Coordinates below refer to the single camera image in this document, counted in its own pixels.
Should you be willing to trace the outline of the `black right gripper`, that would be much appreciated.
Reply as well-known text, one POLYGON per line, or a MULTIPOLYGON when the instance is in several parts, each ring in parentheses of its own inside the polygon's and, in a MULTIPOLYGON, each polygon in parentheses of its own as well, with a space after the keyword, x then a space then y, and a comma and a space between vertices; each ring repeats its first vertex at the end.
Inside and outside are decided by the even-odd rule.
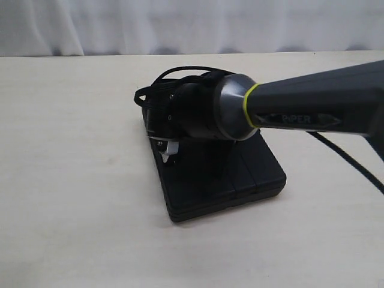
MULTIPOLYGON (((158 78, 146 96, 150 107, 146 109, 145 127, 149 137, 154 139, 180 140, 189 139, 186 129, 182 127, 177 115, 181 88, 192 82, 191 76, 176 78, 158 78)), ((212 140, 205 145, 205 156, 212 177, 221 178, 227 159, 234 147, 231 140, 212 140)))

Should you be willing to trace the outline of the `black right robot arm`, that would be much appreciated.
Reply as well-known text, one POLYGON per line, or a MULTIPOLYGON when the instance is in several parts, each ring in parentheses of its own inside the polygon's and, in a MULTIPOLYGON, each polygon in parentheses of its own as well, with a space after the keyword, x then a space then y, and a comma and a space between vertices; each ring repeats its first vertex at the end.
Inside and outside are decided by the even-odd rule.
POLYGON ((258 83, 239 73, 199 67, 197 75, 170 78, 168 71, 138 90, 150 139, 164 162, 207 164, 214 174, 238 142, 260 129, 355 134, 383 156, 383 62, 258 83))

